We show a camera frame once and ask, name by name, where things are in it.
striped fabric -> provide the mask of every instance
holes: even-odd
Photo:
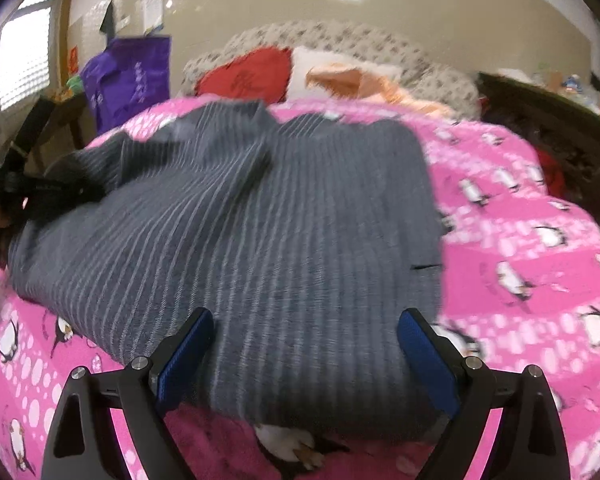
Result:
[[[414,135],[395,121],[279,124],[217,102],[148,142],[123,132],[49,175],[99,202],[30,201],[13,287],[120,362],[194,308],[218,333],[190,400],[250,422],[417,438],[436,413],[395,336],[440,305],[441,228]]]

pink blanket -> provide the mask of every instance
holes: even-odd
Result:
[[[146,139],[212,99],[165,102],[124,129]],[[413,129],[449,228],[436,331],[493,368],[541,365],[560,409],[572,478],[600,468],[600,229],[581,209],[546,194],[533,149],[500,126],[449,124],[386,105],[298,101],[271,110],[281,121],[318,112],[363,123],[395,118]],[[120,368],[64,320],[18,298],[1,273],[0,459],[14,478],[39,476],[56,403],[77,365],[93,372]],[[143,480],[123,416],[114,417],[129,471]],[[254,429],[191,406],[166,421],[200,480],[408,480],[430,451],[418,443]],[[480,477],[497,422],[493,413],[468,480]]]

silver screw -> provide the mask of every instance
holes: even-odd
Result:
[[[131,367],[134,370],[142,370],[148,364],[149,364],[149,359],[147,359],[143,355],[138,356],[133,361],[131,361]]]
[[[84,366],[78,366],[77,368],[71,370],[71,378],[80,379],[81,377],[84,377],[85,373],[87,373],[87,368]]]
[[[473,355],[470,355],[464,362],[471,370],[477,370],[482,367],[482,361]]]
[[[527,370],[533,377],[542,377],[542,368],[538,365],[529,365]]]

patterned headboard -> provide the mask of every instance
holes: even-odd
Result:
[[[273,23],[246,30],[219,49],[190,60],[184,67],[181,94],[193,94],[209,70],[262,45],[304,45],[355,56],[361,60],[402,67],[400,84],[415,97],[443,102],[463,118],[479,117],[478,91],[471,78],[449,66],[432,62],[416,43],[401,34],[352,22],[301,20]]]

purple bag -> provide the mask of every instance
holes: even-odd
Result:
[[[115,38],[80,77],[98,135],[169,99],[169,36]]]

